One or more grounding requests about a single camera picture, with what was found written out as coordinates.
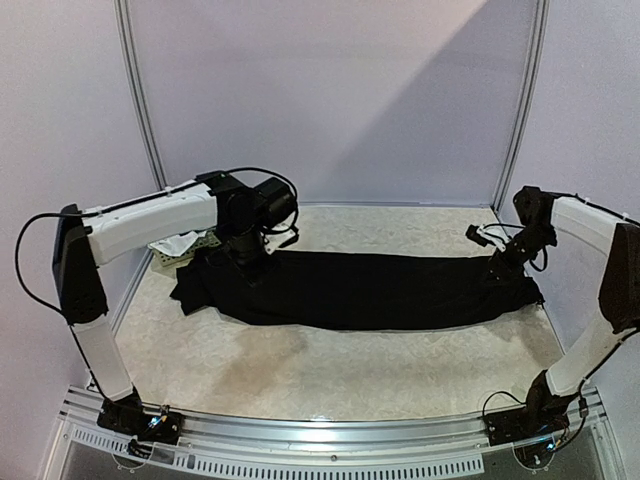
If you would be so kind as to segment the black trousers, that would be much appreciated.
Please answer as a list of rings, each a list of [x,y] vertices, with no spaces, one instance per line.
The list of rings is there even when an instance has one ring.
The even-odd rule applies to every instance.
[[[263,272],[203,249],[176,271],[184,314],[205,307],[253,326],[331,331],[466,327],[539,304],[536,282],[488,276],[488,259],[278,250]]]

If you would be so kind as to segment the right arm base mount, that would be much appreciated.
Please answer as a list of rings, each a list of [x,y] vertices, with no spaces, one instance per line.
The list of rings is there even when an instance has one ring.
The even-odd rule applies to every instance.
[[[482,406],[481,419],[489,444],[511,444],[515,459],[525,469],[542,470],[554,456],[571,445],[583,431],[589,406],[583,394],[587,381],[581,380],[577,390],[567,396],[555,395],[547,385],[546,373],[541,372],[533,381],[526,399],[505,391],[488,396],[503,395],[516,400],[511,409],[489,413]]]

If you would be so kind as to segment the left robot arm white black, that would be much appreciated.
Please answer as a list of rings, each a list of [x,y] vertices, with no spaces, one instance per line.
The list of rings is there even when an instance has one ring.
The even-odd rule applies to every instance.
[[[148,426],[146,408],[130,395],[134,385],[106,319],[107,296],[99,269],[152,242],[212,229],[227,255],[256,283],[274,265],[265,238],[297,211],[297,190],[269,174],[250,187],[232,171],[214,171],[149,196],[60,214],[53,273],[62,315],[74,334],[101,395],[113,401],[111,419],[128,434]]]

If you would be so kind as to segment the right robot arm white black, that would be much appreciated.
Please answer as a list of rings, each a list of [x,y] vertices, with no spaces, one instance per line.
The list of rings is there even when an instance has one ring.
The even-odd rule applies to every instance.
[[[639,223],[587,199],[524,186],[513,203],[520,232],[490,257],[489,278],[514,281],[525,264],[563,234],[596,255],[588,286],[590,323],[570,349],[543,374],[552,397],[573,397],[608,356],[639,328]]]

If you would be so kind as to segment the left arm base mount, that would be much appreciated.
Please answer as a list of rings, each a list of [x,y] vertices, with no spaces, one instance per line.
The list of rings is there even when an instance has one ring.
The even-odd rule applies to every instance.
[[[134,390],[121,400],[104,399],[97,426],[127,435],[129,455],[149,459],[156,443],[176,446],[182,434],[185,417],[169,405],[161,405],[156,413],[148,413]]]

